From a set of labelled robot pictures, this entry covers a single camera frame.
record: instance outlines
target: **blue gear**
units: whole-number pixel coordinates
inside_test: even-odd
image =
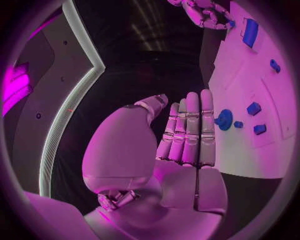
[[[217,124],[221,130],[227,131],[233,124],[233,113],[228,109],[222,110],[218,118],[214,120],[214,123]]]

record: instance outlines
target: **blue object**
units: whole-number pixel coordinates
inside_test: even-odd
[[[229,24],[232,28],[234,28],[236,26],[236,22],[235,21],[229,21]]]
[[[233,124],[232,112],[228,109],[222,110],[218,118],[214,120],[214,123],[217,124],[221,130],[227,131]]]
[[[249,107],[247,107],[248,114],[252,116],[258,114],[261,110],[261,106],[257,102],[253,102]]]
[[[242,129],[244,124],[241,121],[235,121],[233,124],[237,129]]]
[[[276,71],[276,73],[280,72],[280,66],[277,64],[277,62],[274,59],[270,60],[270,66]]]
[[[259,25],[253,19],[247,18],[247,25],[242,41],[250,48],[253,47],[254,42],[259,32]]]
[[[256,126],[254,126],[253,130],[256,135],[259,135],[259,134],[263,134],[265,131],[267,131],[267,127],[265,124],[264,125],[256,125]]]

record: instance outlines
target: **white light strip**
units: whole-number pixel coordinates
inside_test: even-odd
[[[63,13],[69,23],[79,44],[93,64],[93,68],[77,83],[71,93],[60,107],[47,134],[42,150],[39,168],[39,194],[51,196],[51,176],[53,164],[64,130],[71,119],[74,110],[77,108],[88,90],[105,70],[105,65],[98,55],[87,31],[85,30],[72,0],[68,0],[62,6]]]

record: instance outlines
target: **led light strip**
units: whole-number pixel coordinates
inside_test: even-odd
[[[42,150],[39,168],[39,194],[51,196],[51,177],[57,148],[63,132],[88,90],[105,70],[105,65],[98,55],[91,39],[85,30],[72,0],[62,6],[63,13],[85,54],[93,64],[93,68],[77,83],[60,107],[47,134]]]

